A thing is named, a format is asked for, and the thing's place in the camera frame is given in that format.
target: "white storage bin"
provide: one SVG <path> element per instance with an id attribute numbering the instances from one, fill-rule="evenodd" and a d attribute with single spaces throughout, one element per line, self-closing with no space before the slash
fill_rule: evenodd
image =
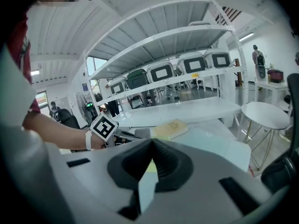
<path id="1" fill-rule="evenodd" d="M 110 89 L 112 94 L 122 93 L 126 90 L 127 79 L 125 77 L 118 77 L 110 82 Z"/>
<path id="2" fill-rule="evenodd" d="M 183 74 L 189 74 L 206 68 L 205 59 L 202 53 L 198 51 L 182 54 L 178 59 L 179 69 Z"/>
<path id="3" fill-rule="evenodd" d="M 149 65 L 147 76 L 150 83 L 175 77 L 173 66 L 170 61 L 158 61 Z"/>
<path id="4" fill-rule="evenodd" d="M 204 54 L 207 68 L 222 68 L 230 65 L 229 53 L 223 49 L 209 49 Z"/>

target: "storage box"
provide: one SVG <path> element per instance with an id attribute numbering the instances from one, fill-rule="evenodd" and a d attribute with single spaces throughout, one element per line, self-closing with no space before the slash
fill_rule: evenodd
<path id="1" fill-rule="evenodd" d="M 135 89 L 147 85 L 148 78 L 144 69 L 135 70 L 127 75 L 127 84 L 130 89 Z"/>
<path id="2" fill-rule="evenodd" d="M 175 77 L 173 66 L 170 61 L 158 61 L 149 65 L 148 67 L 149 82 L 156 82 L 159 80 Z"/>
<path id="3" fill-rule="evenodd" d="M 179 69 L 183 74 L 189 74 L 206 68 L 205 59 L 198 51 L 182 54 L 178 59 Z"/>
<path id="4" fill-rule="evenodd" d="M 122 93 L 126 89 L 127 79 L 125 77 L 118 77 L 110 82 L 110 89 L 112 94 Z"/>
<path id="5" fill-rule="evenodd" d="M 231 63 L 229 53 L 223 49 L 209 49 L 204 54 L 207 68 L 228 67 Z"/>

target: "black chair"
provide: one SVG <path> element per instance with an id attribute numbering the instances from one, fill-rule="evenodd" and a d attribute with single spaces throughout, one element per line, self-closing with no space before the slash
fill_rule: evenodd
<path id="1" fill-rule="evenodd" d="M 293 106 L 293 137 L 290 148 L 280 155 L 262 172 L 261 180 L 272 193 L 290 185 L 299 170 L 299 74 L 290 74 L 287 78 Z"/>
<path id="2" fill-rule="evenodd" d="M 74 129 L 81 129 L 75 116 L 73 116 L 67 109 L 61 109 L 54 112 L 56 121 L 61 124 Z"/>

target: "human hand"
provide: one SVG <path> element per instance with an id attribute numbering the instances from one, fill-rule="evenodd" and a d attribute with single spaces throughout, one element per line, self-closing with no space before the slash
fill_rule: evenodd
<path id="1" fill-rule="evenodd" d="M 96 134 L 92 134 L 92 149 L 102 149 L 105 148 L 105 141 L 101 139 Z"/>

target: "ceiling light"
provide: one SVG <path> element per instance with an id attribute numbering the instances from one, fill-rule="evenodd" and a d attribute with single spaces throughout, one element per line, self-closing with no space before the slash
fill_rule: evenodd
<path id="1" fill-rule="evenodd" d="M 34 70 L 31 72 L 31 76 L 38 75 L 38 74 L 39 74 L 39 70 Z"/>
<path id="2" fill-rule="evenodd" d="M 246 36 L 244 36 L 243 38 L 241 38 L 240 41 L 243 41 L 243 40 L 245 40 L 246 38 L 251 37 L 252 35 L 254 35 L 253 32 L 252 32 L 252 33 L 249 33 L 248 35 L 246 35 Z"/>

